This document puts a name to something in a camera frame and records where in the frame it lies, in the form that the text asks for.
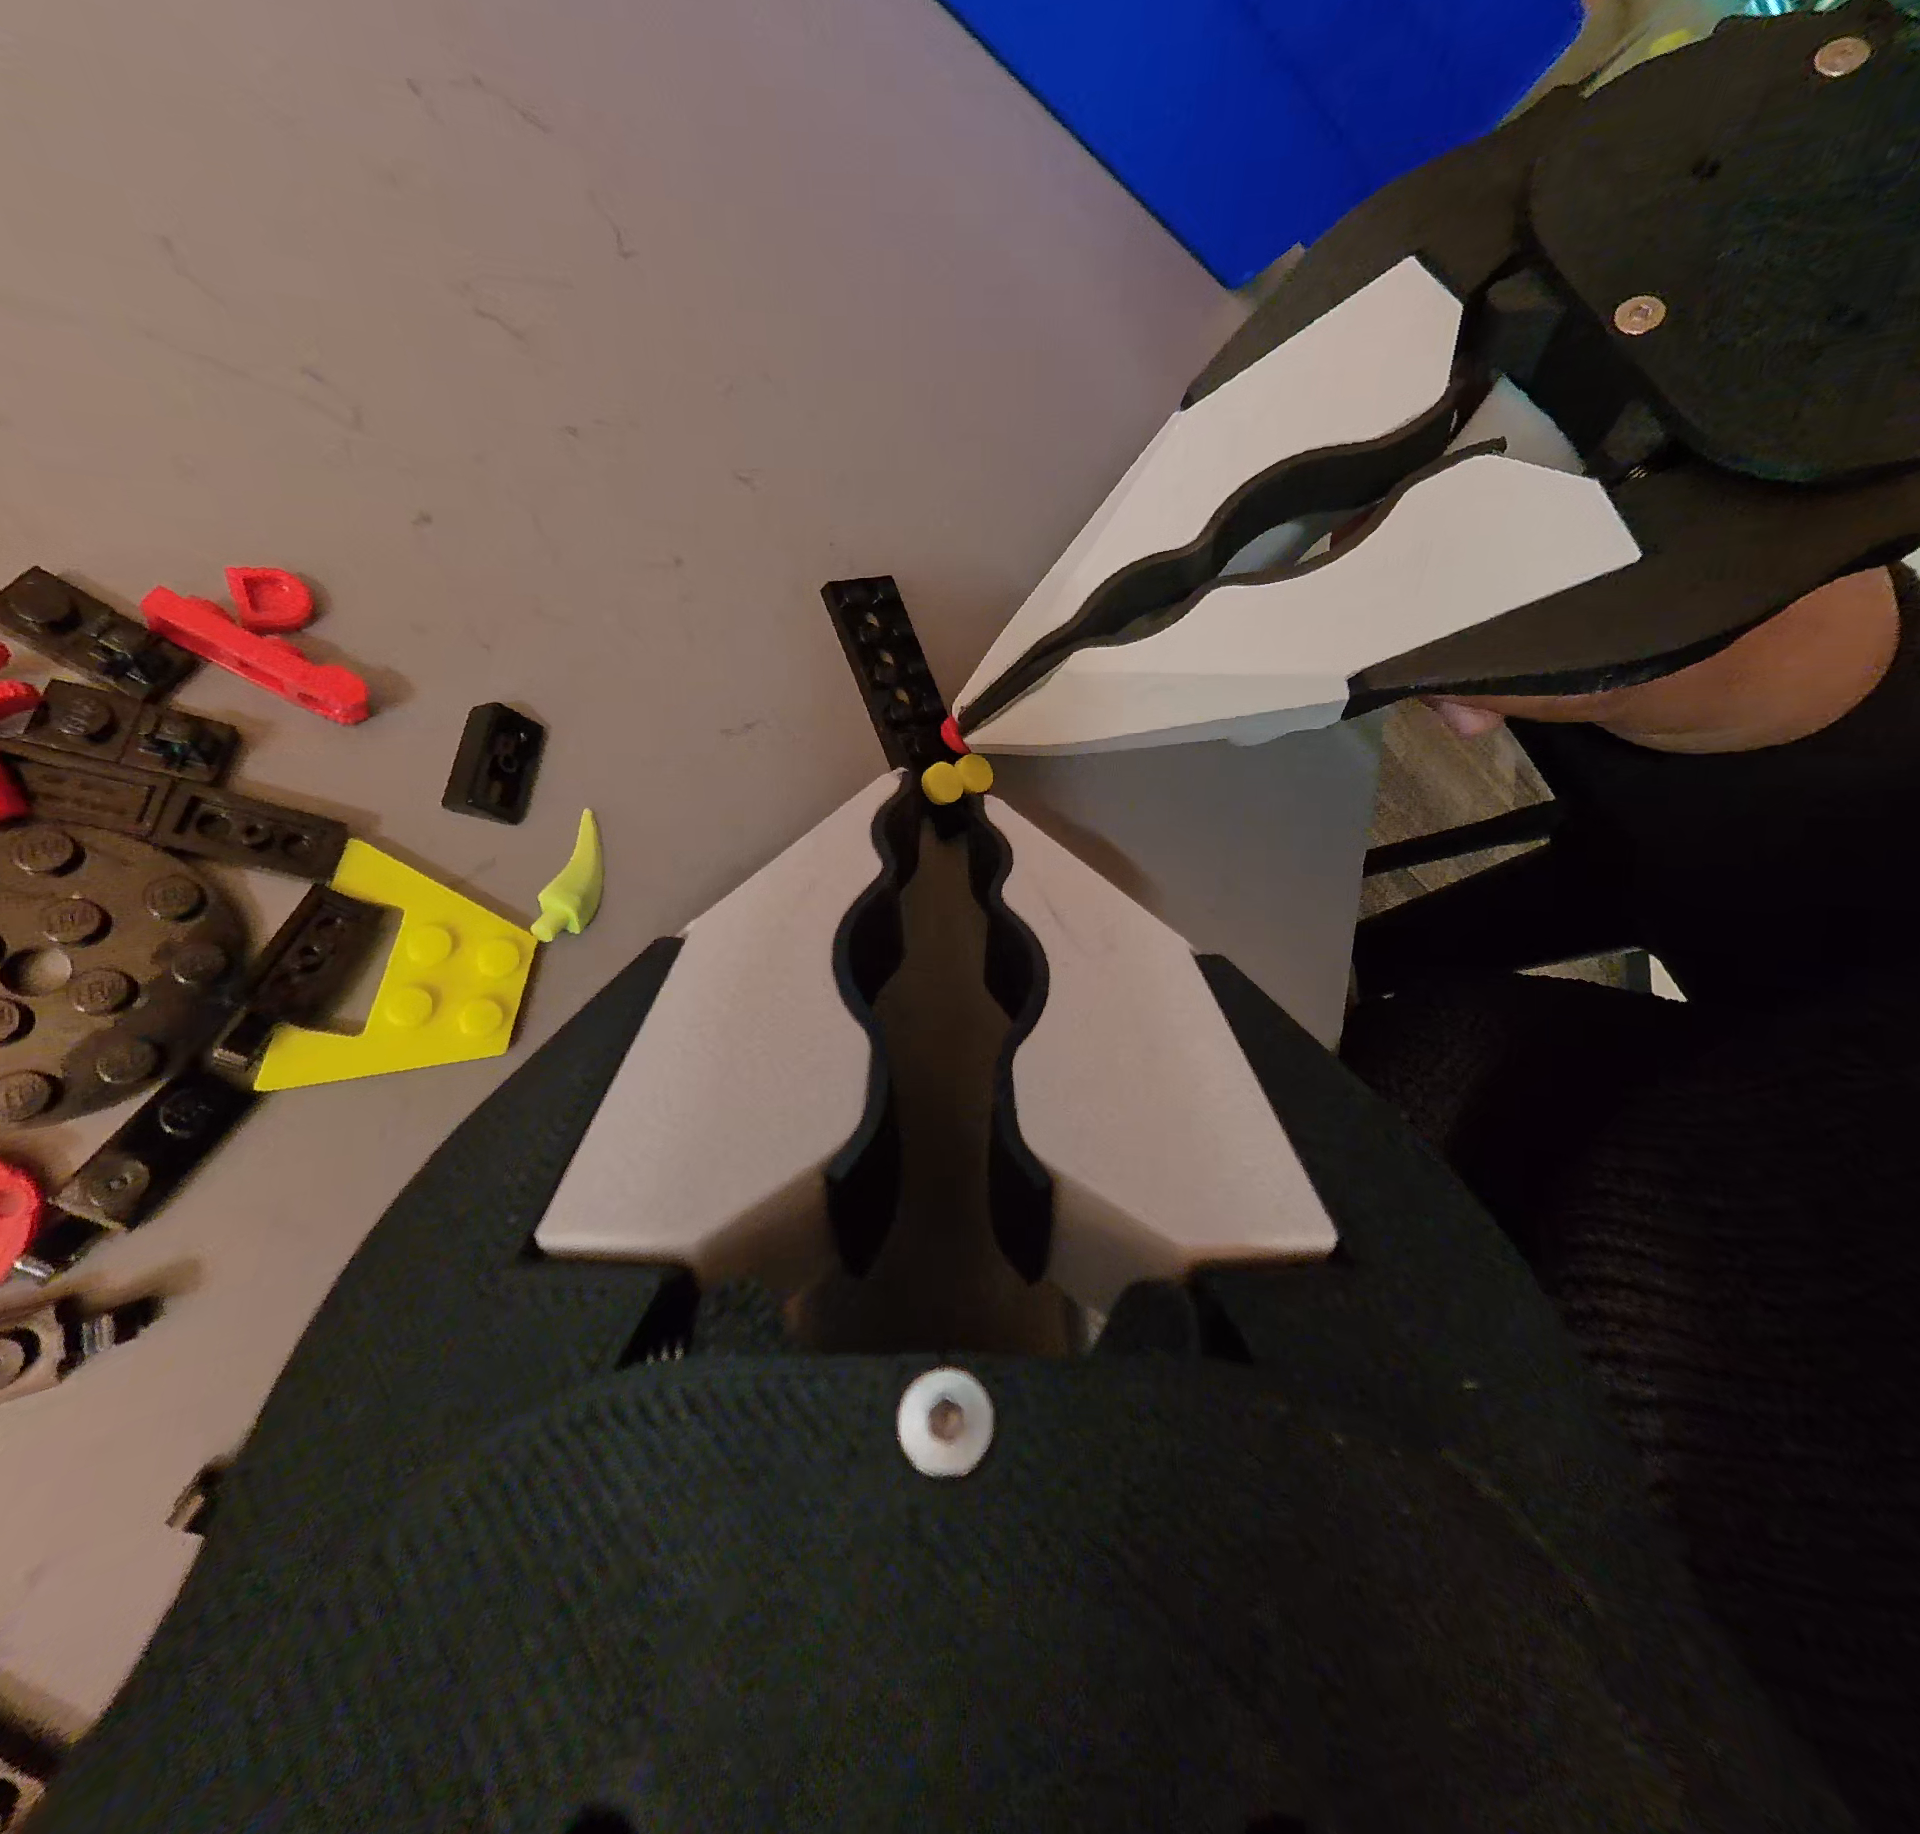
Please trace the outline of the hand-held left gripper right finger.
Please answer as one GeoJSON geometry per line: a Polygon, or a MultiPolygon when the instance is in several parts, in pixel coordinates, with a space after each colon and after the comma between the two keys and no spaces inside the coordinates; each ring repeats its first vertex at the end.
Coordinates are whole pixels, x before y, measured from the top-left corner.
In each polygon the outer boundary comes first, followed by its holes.
{"type": "Polygon", "coordinates": [[[1008,803],[981,808],[1044,963],[1011,1051],[1013,1124],[1050,1190],[1044,1281],[1110,1313],[1140,1281],[1329,1258],[1335,1224],[1187,940],[1008,803]]]}

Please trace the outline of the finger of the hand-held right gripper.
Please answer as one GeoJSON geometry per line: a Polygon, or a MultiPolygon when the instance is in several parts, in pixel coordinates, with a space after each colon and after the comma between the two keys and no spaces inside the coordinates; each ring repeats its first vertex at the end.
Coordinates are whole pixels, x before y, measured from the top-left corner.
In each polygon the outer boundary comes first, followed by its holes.
{"type": "MultiPolygon", "coordinates": [[[[1456,420],[1482,405],[1465,382],[1441,452],[1359,510],[1304,516],[1242,547],[1220,588],[1254,588],[1274,606],[1228,657],[1285,663],[1293,677],[1339,677],[1609,578],[1637,558],[1596,481],[1510,452],[1505,436],[1452,447],[1456,420]]],[[[969,734],[988,755],[1151,748],[1228,734],[969,734]]]]}
{"type": "Polygon", "coordinates": [[[1220,588],[1274,527],[1359,510],[1433,462],[1465,394],[1463,300],[1405,257],[1171,414],[958,696],[962,734],[1285,734],[1333,675],[1228,657],[1274,603],[1220,588]]]}

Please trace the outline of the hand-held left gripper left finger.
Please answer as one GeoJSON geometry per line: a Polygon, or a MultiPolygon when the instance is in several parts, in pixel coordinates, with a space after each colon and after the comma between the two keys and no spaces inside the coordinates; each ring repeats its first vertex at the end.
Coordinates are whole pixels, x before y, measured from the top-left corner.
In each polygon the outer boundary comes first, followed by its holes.
{"type": "Polygon", "coordinates": [[[917,855],[917,785],[890,769],[680,933],[536,1229],[542,1253],[779,1294],[873,1269],[900,1210],[875,1004],[917,855]]]}

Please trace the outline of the black long lego plate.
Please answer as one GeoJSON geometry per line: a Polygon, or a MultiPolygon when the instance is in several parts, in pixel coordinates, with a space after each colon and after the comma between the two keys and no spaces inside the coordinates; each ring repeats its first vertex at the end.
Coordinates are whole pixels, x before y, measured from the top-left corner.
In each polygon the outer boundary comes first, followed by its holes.
{"type": "Polygon", "coordinates": [[[821,588],[824,614],[854,680],[885,765],[934,817],[935,827],[958,827],[962,805],[932,808],[919,789],[925,765],[958,759],[941,747],[941,722],[950,715],[939,691],[900,585],[889,575],[836,578],[821,588]]]}

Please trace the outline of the lime green lego claw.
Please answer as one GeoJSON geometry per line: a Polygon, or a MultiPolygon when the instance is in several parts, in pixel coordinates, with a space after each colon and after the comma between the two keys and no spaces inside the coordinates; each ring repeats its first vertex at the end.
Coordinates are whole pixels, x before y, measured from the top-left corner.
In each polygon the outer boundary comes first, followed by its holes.
{"type": "Polygon", "coordinates": [[[564,934],[582,934],[599,910],[604,892],[604,850],[599,823],[591,811],[578,822],[575,839],[564,869],[537,894],[537,915],[529,934],[553,944],[564,934]]]}

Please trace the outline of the yellow lego wedge plate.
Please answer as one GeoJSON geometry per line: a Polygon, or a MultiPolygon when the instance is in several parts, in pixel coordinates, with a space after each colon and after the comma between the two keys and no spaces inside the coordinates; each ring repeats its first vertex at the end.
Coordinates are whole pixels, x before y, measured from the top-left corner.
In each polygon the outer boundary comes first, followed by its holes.
{"type": "Polygon", "coordinates": [[[399,915],[373,1005],[356,1034],[273,1030],[257,1094],[491,1061],[510,1048],[533,934],[361,841],[346,842],[330,887],[399,915]]]}

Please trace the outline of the small black lego jumper plate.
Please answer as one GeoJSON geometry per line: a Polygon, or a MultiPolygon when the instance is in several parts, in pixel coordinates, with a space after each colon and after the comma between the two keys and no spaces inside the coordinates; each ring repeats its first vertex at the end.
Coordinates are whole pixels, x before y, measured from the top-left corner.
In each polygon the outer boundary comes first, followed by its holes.
{"type": "Polygon", "coordinates": [[[466,712],[439,805],[446,813],[515,827],[531,805],[546,728],[501,702],[466,712]]]}

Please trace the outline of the black round lego plate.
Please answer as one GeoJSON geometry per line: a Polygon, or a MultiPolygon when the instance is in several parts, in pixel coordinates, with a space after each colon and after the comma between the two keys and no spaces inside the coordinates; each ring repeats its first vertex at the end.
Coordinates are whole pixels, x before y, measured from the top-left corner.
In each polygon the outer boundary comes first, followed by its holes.
{"type": "Polygon", "coordinates": [[[225,1023],[250,930],[212,872],[133,839],[2,829],[2,1128],[55,1128],[156,1087],[225,1023]]]}

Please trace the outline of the red lego bar piece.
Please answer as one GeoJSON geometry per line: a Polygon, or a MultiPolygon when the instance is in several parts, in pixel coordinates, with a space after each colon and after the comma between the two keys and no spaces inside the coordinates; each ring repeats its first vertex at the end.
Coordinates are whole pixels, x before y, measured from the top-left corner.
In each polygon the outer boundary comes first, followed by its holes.
{"type": "Polygon", "coordinates": [[[289,707],[341,726],[371,718],[371,691],[354,672],[315,663],[289,638],[253,632],[205,598],[152,588],[141,597],[139,612],[162,642],[289,707]]]}

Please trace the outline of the pile of mixed lego pieces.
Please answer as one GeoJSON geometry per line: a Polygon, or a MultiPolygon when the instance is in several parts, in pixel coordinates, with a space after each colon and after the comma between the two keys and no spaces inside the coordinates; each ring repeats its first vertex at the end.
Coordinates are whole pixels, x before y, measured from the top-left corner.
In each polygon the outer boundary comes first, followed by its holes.
{"type": "Polygon", "coordinates": [[[3,825],[104,829],[212,872],[250,930],[225,1023],[156,1087],[55,1128],[3,1132],[3,1400],[58,1385],[156,1321],[156,1294],[47,1299],[207,1166],[250,1119],[281,1026],[316,1026],[366,970],[380,909],[332,892],[344,827],[230,790],[240,735],[175,704],[195,660],[72,583],[3,585],[3,638],[51,667],[3,677],[3,825]]]}

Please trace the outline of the person's right hand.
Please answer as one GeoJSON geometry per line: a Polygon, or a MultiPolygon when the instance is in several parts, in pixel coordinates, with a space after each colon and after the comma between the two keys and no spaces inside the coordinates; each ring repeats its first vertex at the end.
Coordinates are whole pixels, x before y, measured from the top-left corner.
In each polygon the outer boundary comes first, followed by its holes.
{"type": "Polygon", "coordinates": [[[1591,694],[1425,694],[1456,737],[1514,722],[1590,726],[1652,752],[1757,752],[1849,715],[1903,638],[1901,569],[1820,588],[1686,668],[1591,694]]]}

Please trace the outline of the blue plastic bin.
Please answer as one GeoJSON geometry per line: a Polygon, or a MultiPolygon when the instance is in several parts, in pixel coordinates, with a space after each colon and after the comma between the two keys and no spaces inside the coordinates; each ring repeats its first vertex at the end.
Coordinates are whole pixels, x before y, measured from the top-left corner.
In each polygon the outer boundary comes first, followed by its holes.
{"type": "Polygon", "coordinates": [[[1216,284],[1491,132],[1580,0],[934,0],[1216,284]]]}

